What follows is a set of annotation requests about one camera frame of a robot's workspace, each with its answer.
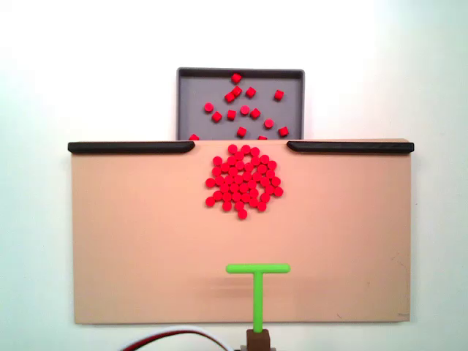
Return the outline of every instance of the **green t-bar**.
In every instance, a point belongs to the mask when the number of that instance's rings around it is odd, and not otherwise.
[[[228,273],[250,273],[254,275],[254,332],[263,330],[263,274],[288,273],[290,265],[227,265]]]

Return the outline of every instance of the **tan board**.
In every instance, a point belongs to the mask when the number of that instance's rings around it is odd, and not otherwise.
[[[278,162],[284,195],[241,221],[205,206],[212,159],[230,143],[72,155],[77,323],[251,322],[252,277],[229,263],[290,264],[265,277],[266,322],[410,318],[409,154],[250,140]]]

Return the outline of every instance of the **red cube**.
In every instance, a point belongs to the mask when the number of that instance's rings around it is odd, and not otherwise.
[[[226,99],[227,103],[230,103],[232,101],[234,101],[235,99],[235,96],[233,93],[227,93],[224,98]]]
[[[234,119],[235,119],[235,111],[234,110],[229,110],[227,112],[227,119],[229,119],[230,121],[234,121]]]
[[[233,76],[231,77],[231,81],[234,83],[234,84],[238,84],[242,79],[242,76],[239,75],[238,73],[234,73]]]
[[[275,93],[275,100],[279,101],[283,98],[284,92],[281,90],[277,90]]]
[[[221,121],[221,118],[222,118],[222,114],[219,113],[218,111],[213,113],[213,115],[211,117],[211,119],[214,121],[214,123],[218,123],[219,121]]]
[[[247,115],[249,114],[249,111],[250,111],[249,106],[244,105],[244,106],[241,107],[241,113],[242,113],[244,116],[247,116]]]
[[[242,93],[242,89],[239,86],[235,86],[234,89],[231,91],[235,97],[238,97]]]
[[[252,97],[255,95],[256,92],[257,92],[257,91],[255,91],[255,89],[253,89],[252,87],[249,87],[249,88],[247,89],[247,91],[246,91],[246,95],[247,95],[248,97],[252,98]]]
[[[282,128],[280,128],[280,129],[278,129],[278,133],[279,133],[279,135],[280,135],[281,137],[285,137],[285,136],[287,136],[287,135],[290,133],[290,131],[287,130],[287,127],[282,127]]]
[[[252,119],[257,119],[260,117],[260,111],[257,109],[257,108],[254,108],[251,113],[250,113],[250,116],[252,117]]]
[[[243,127],[239,127],[239,129],[237,130],[237,135],[239,137],[245,137],[246,133],[247,133],[247,129],[245,129]]]
[[[264,123],[266,129],[272,128],[274,124],[273,119],[266,119]]]
[[[210,113],[214,109],[214,106],[211,102],[205,103],[205,111],[207,113]]]

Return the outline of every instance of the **red block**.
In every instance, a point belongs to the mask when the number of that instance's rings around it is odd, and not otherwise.
[[[230,166],[229,166],[229,164],[228,164],[227,162],[225,162],[225,163],[223,163],[223,164],[221,165],[221,171],[222,171],[223,173],[229,172],[229,169],[230,169]]]
[[[257,172],[258,172],[258,173],[263,174],[263,173],[266,172],[266,170],[267,170],[267,168],[266,168],[265,165],[258,165],[258,167],[257,167]]]
[[[250,116],[252,117],[252,119],[257,119],[260,117],[260,111],[257,109],[257,108],[254,108],[251,113],[250,113]]]
[[[215,202],[216,202],[216,201],[215,201],[214,197],[212,197],[212,196],[207,197],[207,198],[206,198],[206,201],[205,201],[205,203],[206,203],[206,205],[207,205],[208,207],[213,207]]]
[[[238,212],[239,219],[245,219],[247,218],[247,211],[244,210],[243,208]]]
[[[262,179],[260,179],[260,185],[261,186],[268,186],[270,185],[270,179],[266,178],[266,177],[263,177]]]
[[[215,156],[213,158],[213,165],[220,166],[222,163],[222,158],[220,156]]]
[[[267,185],[265,187],[265,192],[268,194],[268,195],[271,195],[275,192],[275,188],[273,185]]]
[[[224,178],[222,177],[222,175],[218,175],[214,179],[214,182],[216,183],[217,186],[221,186],[222,184],[224,184]]]
[[[290,133],[290,131],[287,130],[287,127],[282,127],[282,128],[280,128],[280,129],[278,129],[278,133],[279,133],[279,135],[280,135],[281,137],[285,137],[285,136],[287,136],[287,135]]]
[[[252,159],[250,160],[250,162],[254,165],[254,166],[258,166],[260,164],[260,158],[257,157],[257,156],[253,156]]]
[[[242,175],[242,179],[244,181],[250,181],[252,179],[252,174],[250,172],[244,172]]]
[[[274,185],[274,186],[278,186],[281,184],[281,179],[279,179],[278,177],[273,177],[273,179],[271,179],[271,183]]]
[[[228,110],[227,119],[229,119],[230,121],[234,121],[234,119],[235,119],[235,111],[234,110]]]
[[[265,126],[266,129],[270,129],[273,127],[275,122],[273,122],[273,119],[266,119],[263,125]]]
[[[247,182],[247,186],[250,188],[250,189],[253,189],[257,186],[257,182],[254,181],[253,179],[251,179],[250,181]]]
[[[250,154],[252,155],[252,157],[256,157],[260,155],[260,149],[258,147],[253,147],[250,149]]]
[[[270,157],[268,157],[268,155],[262,155],[260,157],[260,162],[262,162],[264,165],[267,165],[269,161],[270,161]]]
[[[244,208],[245,204],[242,202],[242,201],[238,201],[237,203],[235,203],[234,205],[234,208],[237,210],[237,211],[240,211]]]
[[[281,90],[277,90],[276,93],[275,93],[275,100],[281,100],[284,96],[284,92],[281,91]]]
[[[262,179],[262,175],[260,173],[255,172],[254,174],[252,174],[253,181],[260,181],[260,179]]]
[[[226,212],[231,211],[231,208],[233,208],[233,204],[230,201],[225,201],[222,204],[222,209],[225,210]]]
[[[245,137],[246,133],[247,133],[247,129],[245,129],[243,127],[239,127],[239,129],[237,130],[237,135],[239,137]]]
[[[275,176],[275,171],[274,170],[267,170],[266,171],[266,178],[273,179],[274,176]]]
[[[221,190],[221,192],[224,194],[225,192],[229,192],[229,185],[227,184],[222,184],[220,187],[219,187],[219,190]]]
[[[241,113],[244,115],[244,116],[247,116],[250,112],[250,107],[247,106],[247,105],[244,105],[241,107]]]
[[[242,153],[243,153],[244,155],[248,155],[249,152],[250,152],[250,146],[248,146],[248,145],[242,145],[241,151],[242,151]]]
[[[238,171],[237,168],[235,168],[235,167],[231,167],[231,168],[229,169],[229,175],[230,175],[231,177],[235,177],[235,176],[237,175],[238,172],[239,172],[239,171]]]
[[[237,184],[237,183],[231,184],[229,190],[230,190],[232,193],[237,192],[237,191],[239,190],[239,184]]]
[[[278,186],[275,188],[275,191],[273,193],[275,196],[280,197],[283,195],[283,189]]]
[[[248,193],[242,194],[241,200],[244,201],[245,203],[250,201],[250,195]]]
[[[238,169],[238,170],[243,170],[244,169],[244,163],[242,161],[237,161],[235,163],[235,167]]]
[[[230,192],[225,192],[225,193],[222,195],[222,200],[223,200],[223,201],[231,201],[232,198],[233,198],[233,196],[231,195]]]
[[[229,156],[229,157],[227,158],[227,163],[229,164],[229,166],[235,165],[236,162],[237,162],[237,159],[235,159],[234,156]]]
[[[249,194],[250,194],[250,197],[257,197],[258,196],[258,190],[253,188],[253,189],[250,190]]]
[[[238,73],[234,73],[231,77],[231,81],[234,83],[234,84],[238,84],[242,79],[242,76],[239,75]]]
[[[208,179],[205,181],[205,185],[206,185],[207,188],[212,188],[213,186],[216,185],[216,182],[214,181],[214,179],[208,178]]]
[[[242,183],[240,186],[239,186],[239,192],[245,194],[246,192],[249,191],[249,187],[247,186],[246,183]]]
[[[219,121],[221,121],[221,118],[222,118],[222,114],[219,113],[218,111],[213,113],[213,115],[211,117],[211,119],[214,121],[214,123],[218,123]]]
[[[232,200],[234,202],[241,201],[241,193],[240,192],[234,192]]]
[[[226,176],[224,177],[224,183],[225,183],[225,184],[231,185],[233,182],[234,182],[234,179],[233,179],[233,177],[231,177],[230,175],[226,175]]]
[[[235,86],[231,93],[233,93],[235,97],[238,97],[242,94],[242,89],[240,86]]]
[[[213,167],[213,170],[211,171],[211,174],[215,177],[221,175],[221,168],[220,167]]]
[[[260,201],[257,205],[257,210],[260,212],[263,212],[264,210],[266,210],[266,203],[264,203],[263,201]]]
[[[226,99],[227,103],[230,103],[232,101],[234,101],[235,99],[235,95],[231,92],[227,93],[224,98]]]
[[[205,103],[205,111],[206,112],[210,113],[213,109],[214,109],[214,106],[213,106],[212,103],[210,103],[210,102]]]
[[[262,200],[262,202],[267,203],[268,201],[270,201],[270,195],[264,192],[260,195],[260,199]]]
[[[270,168],[271,170],[275,170],[276,169],[276,162],[275,161],[270,161],[268,164],[267,164],[268,168]]]
[[[257,207],[258,200],[255,197],[251,198],[250,201],[249,201],[249,205],[250,205],[250,207],[253,207],[253,208]]]
[[[233,155],[233,154],[235,154],[235,153],[237,152],[237,146],[234,145],[234,144],[231,144],[231,145],[229,145],[229,146],[227,147],[227,151],[228,151],[231,155]]]
[[[247,162],[244,165],[244,169],[246,170],[246,172],[252,172],[254,170],[254,165],[251,162]]]
[[[216,190],[214,193],[213,193],[213,198],[216,200],[216,201],[220,201],[222,199],[222,192],[220,192],[219,190]]]
[[[237,176],[234,177],[234,183],[236,184],[242,184],[243,181],[244,180],[242,179],[242,175],[238,174]]]
[[[246,95],[247,95],[249,98],[252,98],[252,97],[255,95],[256,92],[257,92],[257,91],[256,91],[255,89],[253,89],[252,87],[249,87],[249,88],[247,89],[247,91],[246,91]]]

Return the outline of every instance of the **white wall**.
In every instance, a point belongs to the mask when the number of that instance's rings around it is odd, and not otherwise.
[[[173,139],[179,66],[302,68],[307,138],[416,145],[412,321],[272,325],[274,346],[467,350],[467,18],[442,0],[1,0],[0,350],[118,350],[155,329],[73,322],[67,142]],[[247,325],[206,327],[245,342]]]

